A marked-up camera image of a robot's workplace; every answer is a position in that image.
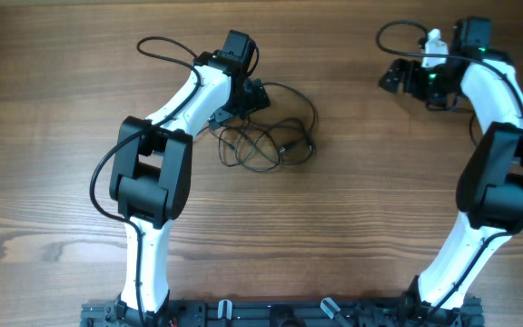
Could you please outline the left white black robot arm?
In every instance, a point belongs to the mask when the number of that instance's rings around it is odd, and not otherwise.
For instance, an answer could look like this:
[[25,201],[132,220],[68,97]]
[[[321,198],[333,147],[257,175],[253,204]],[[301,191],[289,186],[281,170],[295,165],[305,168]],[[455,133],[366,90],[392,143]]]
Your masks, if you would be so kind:
[[258,59],[255,42],[231,30],[222,49],[193,58],[187,82],[166,105],[121,124],[109,195],[127,237],[126,280],[115,304],[127,326],[155,326],[167,310],[169,237],[190,193],[194,139],[207,123],[219,127],[270,104],[261,81],[250,78]]

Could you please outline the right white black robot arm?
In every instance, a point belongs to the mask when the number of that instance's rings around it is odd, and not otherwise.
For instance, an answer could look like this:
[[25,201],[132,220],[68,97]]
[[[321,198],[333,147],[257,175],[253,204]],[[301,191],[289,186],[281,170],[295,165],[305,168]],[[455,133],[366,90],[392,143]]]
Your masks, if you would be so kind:
[[482,131],[458,181],[453,229],[417,279],[429,318],[459,309],[493,253],[523,230],[523,93],[511,58],[489,44],[489,19],[458,20],[449,44],[438,29],[411,26],[423,33],[419,51],[396,51],[379,86],[411,94],[430,111],[448,111],[449,95],[465,98]]

